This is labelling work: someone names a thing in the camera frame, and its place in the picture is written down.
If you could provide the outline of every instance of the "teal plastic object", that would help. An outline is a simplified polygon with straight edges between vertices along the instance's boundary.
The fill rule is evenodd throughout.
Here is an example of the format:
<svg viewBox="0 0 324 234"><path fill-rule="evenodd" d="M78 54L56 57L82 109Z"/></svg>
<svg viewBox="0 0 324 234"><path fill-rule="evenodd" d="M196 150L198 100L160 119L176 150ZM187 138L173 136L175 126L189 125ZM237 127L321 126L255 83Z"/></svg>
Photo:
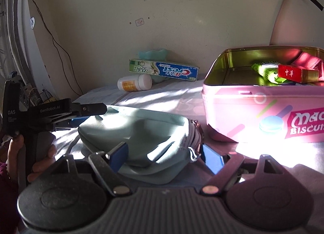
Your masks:
<svg viewBox="0 0 324 234"><path fill-rule="evenodd" d="M151 50L151 51L140 51L138 53L138 57L139 59L142 60L151 60L151 61L165 61L166 59L166 55L167 55L167 50L166 49L162 49L162 50ZM164 80L167 80L167 77L163 77L163 76L154 76L151 75L152 81L153 83L160 83L163 82Z"/></svg>

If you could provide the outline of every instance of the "white pill bottle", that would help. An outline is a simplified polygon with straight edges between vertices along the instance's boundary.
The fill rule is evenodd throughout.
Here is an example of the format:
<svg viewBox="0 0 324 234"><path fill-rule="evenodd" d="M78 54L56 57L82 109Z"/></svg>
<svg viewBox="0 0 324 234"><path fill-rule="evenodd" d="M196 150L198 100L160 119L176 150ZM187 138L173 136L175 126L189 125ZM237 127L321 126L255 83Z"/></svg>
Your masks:
<svg viewBox="0 0 324 234"><path fill-rule="evenodd" d="M152 78L148 74L127 76L120 78L117 86L124 91L149 90L152 87Z"/></svg>

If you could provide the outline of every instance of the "crest toothpaste box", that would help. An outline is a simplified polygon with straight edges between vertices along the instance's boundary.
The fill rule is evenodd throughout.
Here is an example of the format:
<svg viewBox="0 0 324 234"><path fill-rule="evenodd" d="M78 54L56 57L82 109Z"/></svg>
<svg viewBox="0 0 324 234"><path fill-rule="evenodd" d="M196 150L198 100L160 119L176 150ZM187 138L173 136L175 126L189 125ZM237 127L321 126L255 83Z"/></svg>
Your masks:
<svg viewBox="0 0 324 234"><path fill-rule="evenodd" d="M148 60L129 60L129 71L141 74L158 75L175 79L196 81L197 67L174 64L170 62L157 62Z"/></svg>

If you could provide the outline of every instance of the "green wrapper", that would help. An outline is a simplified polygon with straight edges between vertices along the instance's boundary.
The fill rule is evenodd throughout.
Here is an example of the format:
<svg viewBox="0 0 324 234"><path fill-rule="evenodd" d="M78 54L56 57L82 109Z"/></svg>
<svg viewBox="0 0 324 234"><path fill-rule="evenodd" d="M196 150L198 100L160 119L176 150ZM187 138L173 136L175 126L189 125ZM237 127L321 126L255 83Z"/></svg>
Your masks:
<svg viewBox="0 0 324 234"><path fill-rule="evenodd" d="M251 68L270 82L274 84L282 84L286 79L278 77L278 65L278 62L268 61L255 63Z"/></svg>

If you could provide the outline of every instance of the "black wire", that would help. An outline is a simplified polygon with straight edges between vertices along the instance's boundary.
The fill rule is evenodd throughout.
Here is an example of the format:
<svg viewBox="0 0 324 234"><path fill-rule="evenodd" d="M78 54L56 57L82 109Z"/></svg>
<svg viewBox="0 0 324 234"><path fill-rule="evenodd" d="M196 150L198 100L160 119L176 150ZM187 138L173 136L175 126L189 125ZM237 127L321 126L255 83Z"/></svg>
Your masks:
<svg viewBox="0 0 324 234"><path fill-rule="evenodd" d="M41 18L42 21L43 21L43 24L44 24L45 29L47 30L47 32L48 32L48 33L51 35L51 37L52 37L53 46L56 48L57 53L59 54L59 57L60 57L60 60L61 60L61 63L62 63L63 73L64 73L64 76L65 76L65 78L66 78L67 83L69 84L69 86L70 86L70 88L73 90L73 92L74 92L75 94L77 94L78 96L80 96L80 94L78 94L78 93L77 93L77 92L76 92L76 91L71 87L70 82L69 82L69 80L67 79L67 76L66 76L66 74L65 74L65 70L64 70L63 60L62 60L61 55L60 55L60 52L59 52L58 48L56 47L56 45L54 44L54 42L55 42L55 43L56 43L56 44L57 44L61 49L63 49L63 50L65 51L65 53L68 55L69 60L70 60L70 63L71 63L71 67L72 67L72 72L73 72L74 79L75 79L75 81L76 81L76 83L77 83L77 85L78 85L78 87L79 87L81 93L84 94L83 91L82 91L82 89L81 89L81 87L80 87L80 85L78 84L77 79L76 79L76 76L75 76L75 74L74 74L74 69L73 69L73 65L72 65L72 61L71 61L71 57L70 57L69 53L68 53L68 52L67 52L67 51L66 51L66 50L65 50L65 49L64 49L64 48L63 48L59 43L57 43L57 41L55 40L53 34L50 32L50 30L49 30L48 27L47 27L47 25L46 25L46 23L45 23L45 21L44 21L43 15L42 15L42 13L41 13L41 11L40 11L38 5L36 4L36 2L35 2L34 0L32 0L32 1L33 1L33 3L35 4L35 6L36 6L36 8L37 8L37 11L38 11L38 13L39 13L39 15L40 15L40 18Z"/></svg>

